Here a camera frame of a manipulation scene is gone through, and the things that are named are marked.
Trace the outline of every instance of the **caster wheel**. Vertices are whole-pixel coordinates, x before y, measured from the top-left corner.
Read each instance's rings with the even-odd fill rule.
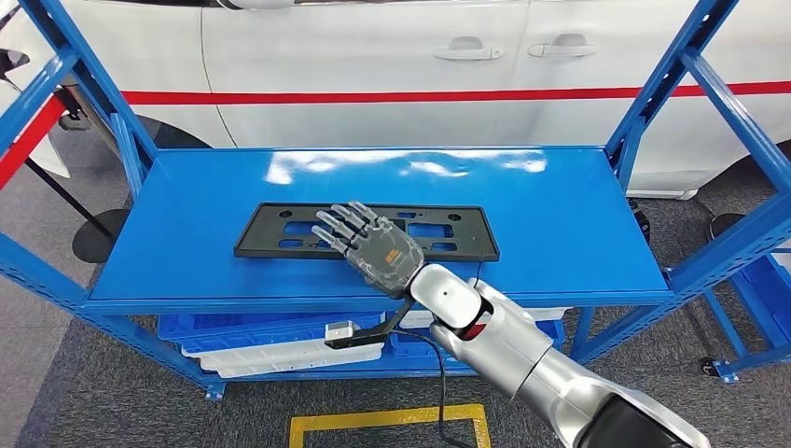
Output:
[[[701,371],[709,376],[719,377],[719,373],[716,371],[715,361],[713,357],[702,357],[698,361],[698,365],[701,366]]]

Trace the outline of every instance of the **blue plastic tray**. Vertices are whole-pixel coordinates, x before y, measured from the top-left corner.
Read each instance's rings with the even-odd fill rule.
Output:
[[[323,338],[325,324],[346,320],[366,329],[382,322],[382,313],[161,315],[157,334],[194,353]]]
[[[781,343],[791,341],[791,275],[788,271],[780,266],[774,257],[767,255],[753,261],[734,277],[739,274],[750,284],[752,290],[740,287],[741,285],[734,286],[739,290],[745,307],[749,309],[762,332],[765,332],[766,327],[774,324],[785,337],[785,341]],[[731,280],[738,284],[738,278]]]
[[[563,332],[563,323],[560,320],[545,320],[537,323],[538,327],[544,331],[550,338],[552,338],[552,345],[560,350],[561,345],[565,341],[565,333]],[[418,333],[423,336],[431,338],[431,331],[429,329],[405,329],[405,331]],[[424,341],[417,338],[407,336],[404,334],[391,333],[390,345],[393,347],[394,357],[435,357],[434,349]],[[451,355],[442,350],[441,353],[446,362],[459,362],[451,357]]]

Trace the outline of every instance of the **blue metal shelf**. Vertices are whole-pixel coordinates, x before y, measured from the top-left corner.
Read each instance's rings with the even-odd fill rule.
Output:
[[[481,275],[524,306],[549,294],[575,296],[566,306],[602,304],[588,292],[613,293],[610,305],[671,296],[596,147],[209,149],[161,151],[87,306],[142,314],[234,299],[221,312],[242,312],[242,300],[267,312],[393,311],[400,303],[376,296],[343,260],[233,256],[258,203],[344,198],[482,206],[501,256]],[[462,277],[478,267],[444,264]]]
[[[701,55],[736,4],[697,3],[603,146],[160,150],[58,0],[20,0],[56,55],[0,118],[0,156],[68,77],[95,109],[94,124],[116,137],[134,207],[93,291],[2,233],[0,273],[218,399],[225,380],[201,371],[128,315],[396,307],[342,261],[235,259],[233,244],[257,203],[481,205],[501,249],[500,261],[486,263],[481,276],[522,305],[583,307],[572,357],[590,361],[791,236],[791,163]],[[643,131],[687,73],[779,193],[663,275],[623,196]],[[141,157],[153,161],[150,170]],[[448,266],[472,276],[477,263]],[[588,340],[594,309],[604,305],[634,308]],[[756,362],[783,350],[773,348]],[[241,381],[436,374],[434,365],[404,369],[399,362],[385,356],[353,368]]]

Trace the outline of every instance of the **red stripe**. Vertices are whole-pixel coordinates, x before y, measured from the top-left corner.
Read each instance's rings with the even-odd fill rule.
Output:
[[[61,117],[65,107],[54,96],[50,97],[44,107],[38,111],[30,125],[25,129],[20,138],[8,147],[8,151],[0,157],[0,189],[20,169],[27,156],[33,152],[38,142],[52,129],[52,126]]]
[[[791,81],[729,84],[737,95],[791,93]],[[592,100],[634,98],[639,87],[522,91],[383,91],[338,93],[232,93],[124,91],[131,105],[317,105],[339,103],[443,103],[476,101]],[[698,86],[679,86],[673,96],[703,96]]]
[[[791,81],[729,84],[737,95],[791,93]],[[385,91],[344,93],[213,93],[189,91],[124,91],[131,105],[318,105],[341,103],[430,103],[631,99],[639,87],[543,89],[521,91]],[[698,86],[679,86],[673,96],[702,96]],[[24,163],[64,111],[50,98],[16,143],[0,158],[0,189]]]

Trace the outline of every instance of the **robotic arm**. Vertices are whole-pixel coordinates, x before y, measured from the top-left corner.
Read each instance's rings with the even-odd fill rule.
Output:
[[[382,342],[417,301],[431,311],[432,336],[510,399],[526,403],[569,448],[708,448],[684,419],[638,391],[612,383],[552,347],[519,305],[482,280],[465,282],[439,264],[386,217],[358,202],[318,212],[332,230],[325,240],[388,296],[405,299],[395,318],[374,329],[327,329],[333,348]],[[477,322],[491,319],[480,332]]]

